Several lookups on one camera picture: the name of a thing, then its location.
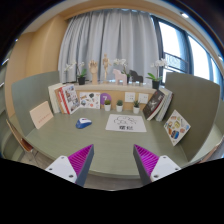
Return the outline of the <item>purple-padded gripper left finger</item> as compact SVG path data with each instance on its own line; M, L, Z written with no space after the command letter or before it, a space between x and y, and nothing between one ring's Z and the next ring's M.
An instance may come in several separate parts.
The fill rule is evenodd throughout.
M84 186L94 156L94 145L86 146L70 156L60 156L51 163L46 171Z

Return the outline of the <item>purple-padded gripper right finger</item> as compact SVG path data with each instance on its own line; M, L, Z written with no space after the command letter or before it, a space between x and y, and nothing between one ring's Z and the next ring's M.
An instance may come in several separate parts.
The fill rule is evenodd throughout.
M180 167L167 155L157 156L139 145L133 146L133 155L143 185L180 170Z

